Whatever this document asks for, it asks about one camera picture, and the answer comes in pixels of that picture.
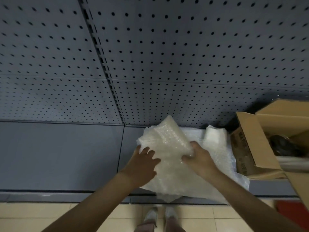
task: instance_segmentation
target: cardboard box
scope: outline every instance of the cardboard box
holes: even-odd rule
[[[309,148],[309,102],[278,99],[255,115],[237,112],[239,128],[231,135],[237,171],[250,179],[288,178],[309,208],[309,173],[284,172],[266,136],[284,135]]]

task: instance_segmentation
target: hand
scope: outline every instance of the hand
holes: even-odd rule
[[[183,156],[181,159],[185,164],[205,180],[220,172],[207,150],[203,149],[196,141],[190,142],[190,144],[193,147],[194,156]]]
[[[138,145],[130,161],[121,170],[121,173],[129,177],[134,189],[145,185],[155,177],[157,173],[154,168],[161,161],[160,159],[152,159],[155,152],[149,151],[149,147],[144,148],[139,154],[140,148],[141,145]]]

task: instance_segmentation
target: white bubble wrap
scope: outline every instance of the white bubble wrap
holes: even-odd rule
[[[181,196],[207,198],[227,203],[212,185],[195,174],[181,160],[183,155],[193,155],[190,141],[197,141],[208,150],[216,166],[245,189],[249,179],[236,173],[235,158],[227,141],[225,129],[208,126],[207,129],[179,128],[171,116],[157,126],[145,128],[137,143],[141,150],[150,147],[155,151],[153,158],[161,162],[155,167],[157,175],[143,189],[154,191],[157,197],[171,202]]]

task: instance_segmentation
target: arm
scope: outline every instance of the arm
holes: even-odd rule
[[[223,174],[214,164],[209,152],[197,142],[191,142],[191,145],[195,156],[183,156],[183,162],[217,188],[253,231],[305,231]]]
[[[155,152],[149,151],[149,147],[139,154],[140,148],[141,146],[138,146],[135,149],[126,167],[104,187],[65,213],[43,232],[97,231],[133,189],[145,185],[156,175],[154,168],[160,159],[152,159]]]

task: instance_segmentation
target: white shoe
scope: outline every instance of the white shoe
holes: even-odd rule
[[[178,220],[178,215],[173,207],[166,207],[165,209],[165,219],[167,220],[168,218],[175,218]]]
[[[157,219],[158,219],[158,209],[157,208],[152,208],[147,212],[144,221],[149,220],[149,219],[154,220],[157,223]]]

